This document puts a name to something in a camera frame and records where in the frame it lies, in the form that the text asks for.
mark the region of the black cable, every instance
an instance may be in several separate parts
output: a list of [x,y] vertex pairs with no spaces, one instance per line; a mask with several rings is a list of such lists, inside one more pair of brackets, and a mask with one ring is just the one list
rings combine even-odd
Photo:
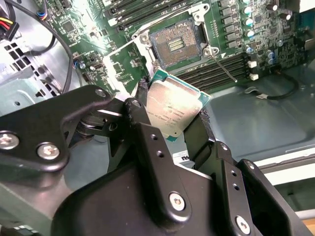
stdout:
[[31,56],[40,56],[43,53],[48,52],[50,49],[53,48],[53,46],[55,45],[56,42],[56,37],[53,35],[53,37],[51,38],[50,44],[47,46],[47,48],[41,50],[41,51],[36,51],[36,50],[31,50],[29,52],[26,52],[26,55],[31,55]]
[[14,11],[14,8],[11,4],[5,2],[5,5],[6,5],[6,8],[8,8],[8,13],[9,13],[9,19],[11,21],[14,21],[16,20],[16,15],[15,15],[15,11]]
[[286,80],[288,80],[289,82],[293,84],[293,88],[289,92],[283,95],[279,95],[279,96],[269,96],[267,94],[260,92],[256,87],[249,87],[249,86],[244,86],[244,85],[240,87],[245,89],[246,94],[252,94],[252,95],[255,95],[259,99],[268,99],[268,100],[282,100],[282,99],[292,96],[299,90],[300,88],[299,82],[296,79],[294,79],[292,76],[289,76],[279,71],[276,72],[276,74],[279,77],[285,78]]
[[290,97],[291,95],[295,94],[300,88],[299,82],[297,82],[297,80],[294,79],[292,76],[289,76],[289,75],[284,74],[284,73],[279,73],[278,75],[281,76],[281,77],[284,77],[286,80],[288,80],[289,82],[293,83],[293,88],[289,92],[287,92],[286,94],[283,94],[283,95],[268,96],[267,97],[268,100],[282,100],[282,99],[285,99],[285,98]]
[[16,7],[17,9],[19,9],[22,12],[24,12],[25,14],[27,14],[30,17],[32,17],[33,19],[37,20],[38,22],[40,22],[60,42],[60,44],[63,46],[64,50],[66,51],[67,55],[69,56],[68,72],[67,72],[66,80],[65,80],[65,83],[64,83],[63,93],[68,92],[69,89],[70,89],[70,84],[71,84],[71,79],[72,79],[72,65],[73,65],[73,54],[72,54],[72,51],[71,51],[70,47],[54,31],[54,29],[51,28],[51,26],[48,23],[46,23],[45,21],[39,20],[38,16],[35,13],[27,10],[25,7],[21,6],[20,4],[14,2],[12,0],[4,0],[4,1],[6,3],[11,4],[12,6]]

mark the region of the chip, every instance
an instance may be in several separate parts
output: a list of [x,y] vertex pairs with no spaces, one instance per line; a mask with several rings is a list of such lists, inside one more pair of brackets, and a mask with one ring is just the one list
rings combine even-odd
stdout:
[[67,21],[66,23],[64,23],[64,24],[63,24],[63,28],[64,28],[64,30],[65,30],[67,33],[69,33],[69,32],[71,32],[71,31],[74,30],[74,26],[73,26],[73,24],[72,24],[70,21]]
[[238,44],[236,41],[232,41],[232,42],[228,43],[227,46],[229,48],[236,48],[238,46]]
[[219,1],[219,6],[220,7],[226,7],[230,5],[230,0],[221,0]]
[[262,16],[258,15],[255,17],[255,22],[261,22],[262,21]]
[[225,25],[231,24],[231,23],[233,23],[233,17],[229,16],[229,17],[227,17],[227,18],[224,18],[224,19],[222,20],[222,22],[223,22]]
[[232,9],[231,7],[225,8],[220,11],[222,16],[228,16],[232,14]]
[[236,39],[236,34],[235,33],[228,34],[225,36],[225,38],[227,41],[234,40],[234,39]]
[[227,33],[234,32],[234,30],[235,30],[234,25],[230,25],[224,28],[224,31]]
[[255,48],[255,47],[257,46],[257,43],[256,43],[256,42],[251,43],[250,46],[251,46],[252,48]]

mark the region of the gray metal panel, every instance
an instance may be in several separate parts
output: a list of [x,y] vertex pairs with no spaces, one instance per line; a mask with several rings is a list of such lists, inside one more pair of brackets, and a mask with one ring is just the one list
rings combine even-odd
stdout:
[[[299,79],[301,88],[282,101],[260,100],[244,94],[242,88],[212,94],[207,106],[212,129],[237,161],[259,161],[315,147],[314,71],[301,66],[287,73]],[[270,95],[283,94],[292,86],[277,76],[251,85]]]

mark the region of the power connector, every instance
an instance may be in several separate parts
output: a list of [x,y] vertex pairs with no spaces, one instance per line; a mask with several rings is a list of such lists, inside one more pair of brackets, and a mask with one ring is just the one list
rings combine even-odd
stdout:
[[0,33],[0,38],[12,41],[19,27],[19,23],[14,22],[12,25],[10,25],[10,29],[7,32]]

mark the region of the cable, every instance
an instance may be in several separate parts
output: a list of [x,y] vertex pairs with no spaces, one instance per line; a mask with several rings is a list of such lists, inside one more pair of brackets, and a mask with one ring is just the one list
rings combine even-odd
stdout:
[[289,76],[289,75],[281,73],[281,72],[276,72],[276,73],[279,76],[284,77],[289,82],[293,83],[293,88],[289,92],[287,92],[286,94],[283,94],[283,95],[267,96],[268,100],[282,100],[282,99],[285,99],[287,97],[290,97],[291,95],[295,94],[299,90],[299,88],[300,88],[299,82],[297,82],[297,80],[294,79],[292,76]]
[[51,38],[50,44],[47,46],[47,48],[41,50],[41,51],[36,51],[36,50],[31,50],[29,52],[26,52],[26,55],[31,55],[31,56],[40,56],[43,53],[48,52],[50,49],[52,49],[55,45],[56,42],[56,37],[53,35],[53,37]]
[[281,73],[280,71],[276,71],[276,74],[279,77],[285,78],[286,80],[288,80],[289,82],[291,82],[293,84],[293,88],[289,92],[287,92],[283,95],[279,95],[279,96],[269,96],[267,94],[260,92],[256,87],[245,86],[245,88],[246,88],[245,93],[246,94],[253,94],[256,96],[256,98],[259,98],[259,99],[282,100],[282,99],[285,99],[285,98],[292,96],[293,94],[295,94],[299,90],[299,88],[300,88],[299,82],[296,79],[294,79],[292,76]]
[[67,55],[69,56],[69,65],[68,65],[68,72],[66,76],[66,80],[64,83],[63,93],[68,92],[70,89],[71,79],[72,79],[72,65],[73,65],[73,54],[70,47],[67,43],[54,31],[53,28],[50,27],[48,23],[45,21],[38,20],[38,17],[35,13],[27,10],[25,7],[21,6],[20,4],[12,1],[12,0],[4,0],[6,3],[11,4],[12,6],[16,7],[20,11],[24,12],[28,16],[32,17],[33,19],[39,21],[63,46],[64,50],[66,51]]
[[3,18],[3,17],[0,17],[0,21],[4,21],[4,22],[7,22],[9,23],[10,25],[13,24],[13,21],[7,19],[7,18]]
[[9,29],[10,29],[10,26],[8,26],[5,22],[0,21],[0,25],[3,26],[3,27],[5,27],[6,30],[9,30]]
[[5,2],[5,5],[8,9],[8,13],[9,13],[9,18],[11,21],[15,21],[16,20],[16,16],[15,16],[15,11],[14,11],[14,8],[11,4]]
[[42,5],[42,11],[38,11],[36,14],[41,21],[44,21],[48,16],[46,0],[42,0]]

